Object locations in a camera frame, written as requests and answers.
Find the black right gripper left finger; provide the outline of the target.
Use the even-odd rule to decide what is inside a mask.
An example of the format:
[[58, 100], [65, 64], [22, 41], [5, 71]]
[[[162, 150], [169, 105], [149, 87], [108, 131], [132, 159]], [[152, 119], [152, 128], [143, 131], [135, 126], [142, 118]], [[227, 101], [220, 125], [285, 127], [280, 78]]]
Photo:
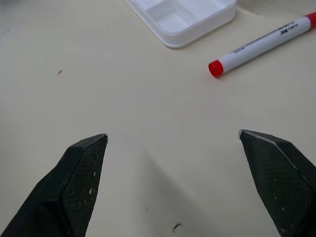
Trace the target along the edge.
[[33, 188], [3, 237], [83, 237], [96, 203], [107, 134], [80, 140]]

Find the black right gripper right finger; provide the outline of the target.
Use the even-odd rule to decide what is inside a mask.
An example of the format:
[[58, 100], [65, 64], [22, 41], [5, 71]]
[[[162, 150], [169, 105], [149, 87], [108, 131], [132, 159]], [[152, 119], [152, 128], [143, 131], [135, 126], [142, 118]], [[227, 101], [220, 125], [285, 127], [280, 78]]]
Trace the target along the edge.
[[316, 167], [289, 141], [241, 129], [256, 190], [282, 237], [316, 235]]

